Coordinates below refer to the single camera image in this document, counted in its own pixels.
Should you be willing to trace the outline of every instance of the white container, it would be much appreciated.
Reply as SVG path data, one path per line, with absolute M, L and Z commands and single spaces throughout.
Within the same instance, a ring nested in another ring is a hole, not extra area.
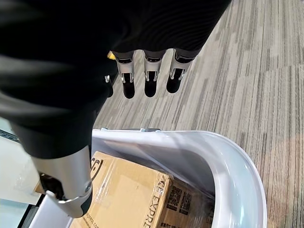
M 260 176 L 230 139 L 204 131 L 93 130 L 92 152 L 102 151 L 157 166 L 209 197 L 215 195 L 212 228 L 266 228 Z

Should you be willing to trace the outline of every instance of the striped carpet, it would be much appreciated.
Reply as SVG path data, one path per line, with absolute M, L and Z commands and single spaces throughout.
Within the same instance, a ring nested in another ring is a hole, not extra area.
M 117 80 L 95 128 L 208 130 L 239 144 L 257 166 L 274 227 L 304 227 L 304 2 L 233 0 L 180 90 L 166 91 L 167 51 L 154 98 Z

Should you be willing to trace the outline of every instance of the barcode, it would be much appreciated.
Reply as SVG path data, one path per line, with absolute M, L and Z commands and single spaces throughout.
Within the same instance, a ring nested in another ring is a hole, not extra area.
M 172 191 L 169 196 L 167 208 L 177 211 L 177 207 L 179 205 L 181 199 L 182 190 L 173 186 Z
M 189 193 L 184 192 L 181 200 L 180 213 L 188 215 L 190 210 L 192 196 Z

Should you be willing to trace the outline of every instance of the robotic hand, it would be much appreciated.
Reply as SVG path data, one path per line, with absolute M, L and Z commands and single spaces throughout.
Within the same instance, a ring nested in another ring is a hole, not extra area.
M 152 97 L 162 57 L 174 48 L 167 90 L 177 92 L 229 2 L 0 0 L 0 116 L 68 215 L 81 217 L 91 204 L 91 133 L 111 93 L 108 75 L 118 67 L 132 98 L 141 49 Z

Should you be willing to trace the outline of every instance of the cardboard box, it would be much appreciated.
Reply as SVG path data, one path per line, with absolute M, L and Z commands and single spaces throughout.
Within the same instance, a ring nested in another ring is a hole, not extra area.
M 201 194 L 172 176 L 96 152 L 93 199 L 71 228 L 202 227 Z

